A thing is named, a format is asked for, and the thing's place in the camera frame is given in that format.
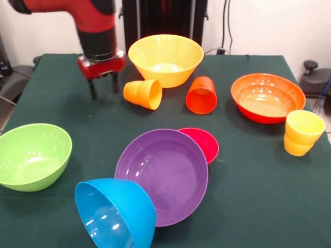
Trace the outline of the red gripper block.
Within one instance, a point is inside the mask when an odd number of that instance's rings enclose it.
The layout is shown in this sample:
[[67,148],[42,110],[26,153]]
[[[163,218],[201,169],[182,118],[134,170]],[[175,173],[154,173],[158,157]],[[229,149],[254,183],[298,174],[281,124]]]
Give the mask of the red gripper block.
[[93,79],[98,79],[112,73],[112,90],[114,94],[119,93],[118,73],[126,66],[125,53],[117,50],[116,55],[109,60],[92,61],[85,55],[79,56],[78,67],[82,75],[88,80],[89,90],[93,101],[98,100],[98,94],[93,83]]

